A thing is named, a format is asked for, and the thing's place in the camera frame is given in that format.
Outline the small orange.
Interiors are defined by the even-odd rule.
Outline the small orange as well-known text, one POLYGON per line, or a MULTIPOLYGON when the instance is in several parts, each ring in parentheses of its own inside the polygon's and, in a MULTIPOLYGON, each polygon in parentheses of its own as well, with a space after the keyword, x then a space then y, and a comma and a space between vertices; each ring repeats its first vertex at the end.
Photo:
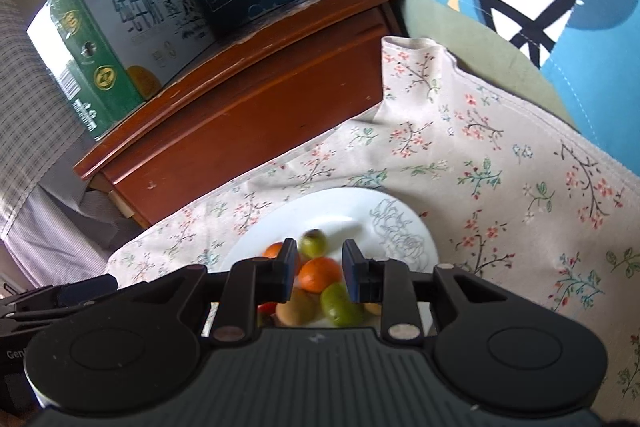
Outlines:
POLYGON ((382 314, 382 306, 379 303, 365 303, 363 309, 376 317, 382 314))

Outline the cherry tomato front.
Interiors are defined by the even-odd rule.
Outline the cherry tomato front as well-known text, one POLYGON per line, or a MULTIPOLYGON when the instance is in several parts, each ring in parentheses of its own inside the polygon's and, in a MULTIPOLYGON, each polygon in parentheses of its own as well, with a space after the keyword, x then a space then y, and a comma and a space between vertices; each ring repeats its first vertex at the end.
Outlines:
POLYGON ((262 303, 257 307, 257 311, 262 315, 270 317, 270 315, 276 313, 277 305, 277 303, 262 303))

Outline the large orange front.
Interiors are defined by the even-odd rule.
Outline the large orange front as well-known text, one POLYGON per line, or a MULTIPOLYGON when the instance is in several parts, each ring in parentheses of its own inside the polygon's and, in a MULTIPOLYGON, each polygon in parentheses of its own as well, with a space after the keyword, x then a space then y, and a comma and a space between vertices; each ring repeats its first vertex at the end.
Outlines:
POLYGON ((265 258, 277 258, 278 254, 280 254, 280 250, 282 248, 283 243, 282 242, 277 242, 277 243, 273 243, 271 245, 269 245, 263 252, 262 255, 265 258))

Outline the large orange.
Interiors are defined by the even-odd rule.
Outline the large orange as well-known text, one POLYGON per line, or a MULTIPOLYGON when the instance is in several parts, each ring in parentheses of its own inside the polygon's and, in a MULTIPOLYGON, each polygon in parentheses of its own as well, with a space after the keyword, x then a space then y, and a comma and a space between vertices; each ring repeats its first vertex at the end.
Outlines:
POLYGON ((282 248, 283 243, 282 242, 277 242, 277 243, 273 243, 271 245, 269 245, 263 252, 262 255, 265 258, 277 258, 278 254, 280 254, 280 250, 282 248))
POLYGON ((335 260, 327 257, 311 259, 306 262, 297 274, 297 283, 303 291, 321 294, 333 283, 341 282, 342 268, 335 260))

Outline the large green jujube front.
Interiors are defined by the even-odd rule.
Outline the large green jujube front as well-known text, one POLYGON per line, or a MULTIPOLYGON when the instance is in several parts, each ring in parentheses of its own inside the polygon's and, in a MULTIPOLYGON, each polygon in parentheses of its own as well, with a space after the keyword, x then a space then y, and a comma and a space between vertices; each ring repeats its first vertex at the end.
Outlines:
POLYGON ((320 306, 324 316, 334 327, 357 327, 366 318, 363 307, 350 299, 343 283, 333 283, 322 291, 320 306))

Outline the brown kiwi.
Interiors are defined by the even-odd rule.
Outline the brown kiwi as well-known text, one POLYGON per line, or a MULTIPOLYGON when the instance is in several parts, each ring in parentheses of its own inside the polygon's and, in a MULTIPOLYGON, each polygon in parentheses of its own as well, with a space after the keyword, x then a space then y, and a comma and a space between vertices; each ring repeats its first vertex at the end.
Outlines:
POLYGON ((286 303, 278 303, 276 317, 283 326, 300 327, 313 322, 319 315, 319 303, 314 296, 294 287, 286 303))

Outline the large orange back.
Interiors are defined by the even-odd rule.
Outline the large orange back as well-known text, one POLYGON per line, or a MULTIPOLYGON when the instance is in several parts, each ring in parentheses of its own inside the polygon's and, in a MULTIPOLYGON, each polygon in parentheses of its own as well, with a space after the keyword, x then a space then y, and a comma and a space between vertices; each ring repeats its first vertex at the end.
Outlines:
POLYGON ((321 294, 333 283, 341 282, 342 268, 335 260, 327 257, 311 259, 306 262, 297 274, 297 283, 303 291, 321 294))

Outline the green jujube back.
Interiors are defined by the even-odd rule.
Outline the green jujube back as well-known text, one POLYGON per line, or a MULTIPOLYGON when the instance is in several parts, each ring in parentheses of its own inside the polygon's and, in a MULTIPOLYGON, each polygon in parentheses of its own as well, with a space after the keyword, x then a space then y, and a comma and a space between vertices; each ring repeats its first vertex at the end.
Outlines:
POLYGON ((316 259, 326 255, 329 250, 328 238, 320 229, 306 231, 298 243, 299 252, 307 259, 316 259))

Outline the white ceramic plate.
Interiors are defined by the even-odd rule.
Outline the white ceramic plate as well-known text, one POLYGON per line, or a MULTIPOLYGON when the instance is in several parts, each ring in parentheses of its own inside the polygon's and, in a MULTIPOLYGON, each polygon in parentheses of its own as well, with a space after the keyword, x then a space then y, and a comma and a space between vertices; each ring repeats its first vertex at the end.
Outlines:
MULTIPOLYGON (((298 246, 302 235, 311 229, 320 229, 326 234, 329 250, 323 257, 335 260, 341 267, 342 246, 346 239, 353 239, 367 259, 395 259, 404 262, 409 270, 420 273, 431 273, 437 265, 436 247, 430 232, 405 204, 381 192, 342 187, 306 195, 260 219, 232 248, 224 269, 229 270, 240 260, 256 257, 269 245, 285 239, 295 239, 298 246)), ((322 312, 320 294, 308 294, 318 300, 319 315, 313 322, 300 327, 334 327, 322 312)), ((360 326, 380 326, 380 317, 366 310, 364 313, 366 318, 360 326)), ((276 314, 269 319, 260 319, 258 323, 283 326, 276 314)))

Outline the checkered grey cloth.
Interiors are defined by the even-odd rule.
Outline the checkered grey cloth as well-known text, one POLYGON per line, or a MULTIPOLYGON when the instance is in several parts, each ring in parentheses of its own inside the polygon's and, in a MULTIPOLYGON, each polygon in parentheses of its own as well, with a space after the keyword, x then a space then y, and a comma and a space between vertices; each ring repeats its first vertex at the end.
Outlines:
POLYGON ((34 286, 97 277, 140 232, 74 166, 91 136, 1 0, 1 243, 34 286))

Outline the floral tablecloth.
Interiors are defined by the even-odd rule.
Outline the floral tablecloth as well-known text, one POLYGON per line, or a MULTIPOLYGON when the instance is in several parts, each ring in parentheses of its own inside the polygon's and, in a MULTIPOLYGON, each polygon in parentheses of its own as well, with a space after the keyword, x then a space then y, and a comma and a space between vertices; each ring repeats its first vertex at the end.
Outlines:
POLYGON ((411 209, 438 257, 570 317, 608 350, 594 407, 639 416, 639 180, 563 121, 428 39, 382 41, 383 100, 186 205, 116 251, 122 286, 219 271, 260 219, 331 188, 411 209))

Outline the red wooden cabinet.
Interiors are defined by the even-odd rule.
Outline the red wooden cabinet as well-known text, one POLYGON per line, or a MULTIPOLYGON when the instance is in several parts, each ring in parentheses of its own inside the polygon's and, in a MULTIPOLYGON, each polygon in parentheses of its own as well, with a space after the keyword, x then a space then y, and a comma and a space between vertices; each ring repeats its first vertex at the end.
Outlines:
POLYGON ((399 0, 298 0, 192 62, 76 164, 149 227, 382 100, 399 0))

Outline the green sofa cushion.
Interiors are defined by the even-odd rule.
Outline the green sofa cushion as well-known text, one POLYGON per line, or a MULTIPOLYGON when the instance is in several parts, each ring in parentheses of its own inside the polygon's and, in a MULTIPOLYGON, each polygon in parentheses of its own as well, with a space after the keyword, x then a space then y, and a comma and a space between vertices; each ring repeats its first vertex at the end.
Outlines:
POLYGON ((402 0, 400 9, 409 37, 436 41, 456 57, 465 72, 574 126, 552 83, 495 31, 435 0, 402 0))

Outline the green milk carton box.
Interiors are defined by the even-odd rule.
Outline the green milk carton box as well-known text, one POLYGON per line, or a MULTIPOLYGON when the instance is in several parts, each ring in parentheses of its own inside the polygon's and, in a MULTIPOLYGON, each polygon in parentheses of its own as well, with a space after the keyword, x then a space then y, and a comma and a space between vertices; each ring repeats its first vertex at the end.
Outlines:
POLYGON ((27 35, 95 140, 214 42, 195 0, 47 0, 27 35))

